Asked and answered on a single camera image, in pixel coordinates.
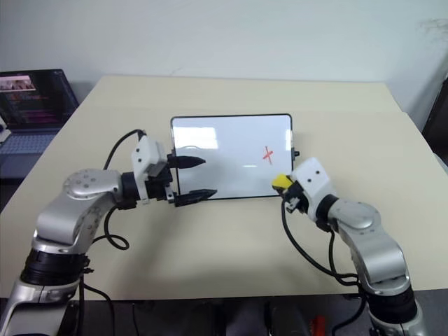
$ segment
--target table top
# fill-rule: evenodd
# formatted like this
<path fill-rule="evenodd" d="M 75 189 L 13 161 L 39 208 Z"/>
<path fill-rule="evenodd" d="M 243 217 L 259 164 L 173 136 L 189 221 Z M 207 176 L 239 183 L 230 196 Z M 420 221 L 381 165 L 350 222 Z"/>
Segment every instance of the table top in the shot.
<path fill-rule="evenodd" d="M 167 150 L 173 116 L 260 113 L 291 114 L 301 152 L 295 164 L 317 157 L 340 197 L 379 210 L 405 253 L 414 289 L 448 287 L 448 177 L 384 84 L 106 76 L 1 213 L 0 296 L 9 296 L 23 268 L 39 212 L 72 172 L 102 167 L 121 135 L 143 128 Z M 132 170 L 135 143 L 118 149 L 111 169 Z M 308 253 L 327 265 L 329 235 L 299 213 L 288 221 Z M 291 246 L 278 197 L 177 209 L 154 201 L 116 211 L 111 231 L 131 247 L 92 246 L 95 272 L 86 282 L 114 300 L 347 292 Z M 341 272 L 354 269 L 339 237 L 335 262 Z"/>

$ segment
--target laptop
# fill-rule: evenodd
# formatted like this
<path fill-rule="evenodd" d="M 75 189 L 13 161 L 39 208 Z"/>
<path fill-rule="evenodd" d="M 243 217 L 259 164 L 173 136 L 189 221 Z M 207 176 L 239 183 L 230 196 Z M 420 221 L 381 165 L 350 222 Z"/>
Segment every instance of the laptop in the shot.
<path fill-rule="evenodd" d="M 0 72 L 0 179 L 24 179 L 78 105 L 61 69 Z"/>

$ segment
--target red object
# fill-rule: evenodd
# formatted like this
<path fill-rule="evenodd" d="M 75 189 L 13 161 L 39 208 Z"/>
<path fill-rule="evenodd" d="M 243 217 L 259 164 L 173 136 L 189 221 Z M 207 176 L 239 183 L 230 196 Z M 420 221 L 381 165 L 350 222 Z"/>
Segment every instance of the red object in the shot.
<path fill-rule="evenodd" d="M 318 315 L 311 321 L 311 334 L 325 336 L 325 317 Z"/>
<path fill-rule="evenodd" d="M 272 150 L 270 151 L 269 149 L 267 149 L 267 146 L 265 146 L 265 148 L 266 148 L 266 155 L 263 156 L 263 159 L 267 158 L 269 160 L 269 164 L 272 165 L 271 155 L 274 154 L 274 152 Z"/>

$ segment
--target laptop screen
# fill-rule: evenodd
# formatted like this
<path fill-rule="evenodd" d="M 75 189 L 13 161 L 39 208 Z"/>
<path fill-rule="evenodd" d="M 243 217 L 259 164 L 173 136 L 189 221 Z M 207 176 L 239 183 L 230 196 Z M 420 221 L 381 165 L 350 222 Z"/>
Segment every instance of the laptop screen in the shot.
<path fill-rule="evenodd" d="M 61 69 L 0 72 L 0 116 L 12 130 L 62 127 L 77 107 Z"/>

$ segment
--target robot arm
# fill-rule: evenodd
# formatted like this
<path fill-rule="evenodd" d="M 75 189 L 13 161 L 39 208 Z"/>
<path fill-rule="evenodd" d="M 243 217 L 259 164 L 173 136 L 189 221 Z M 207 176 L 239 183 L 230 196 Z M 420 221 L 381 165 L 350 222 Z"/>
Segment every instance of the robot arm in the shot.
<path fill-rule="evenodd" d="M 170 168 L 204 162 L 198 157 L 166 157 L 158 142 L 142 135 L 132 152 L 133 172 L 84 169 L 70 175 L 37 218 L 31 252 L 1 317 L 0 336 L 57 335 L 104 214 L 149 199 L 180 207 L 209 198 L 216 190 L 177 195 L 170 186 Z"/>
<path fill-rule="evenodd" d="M 322 230 L 338 232 L 349 246 L 367 298 L 372 336 L 428 335 L 403 251 L 384 231 L 378 210 L 338 198 L 315 158 L 303 162 L 290 176 L 278 176 L 272 185 L 288 212 L 306 213 Z"/>

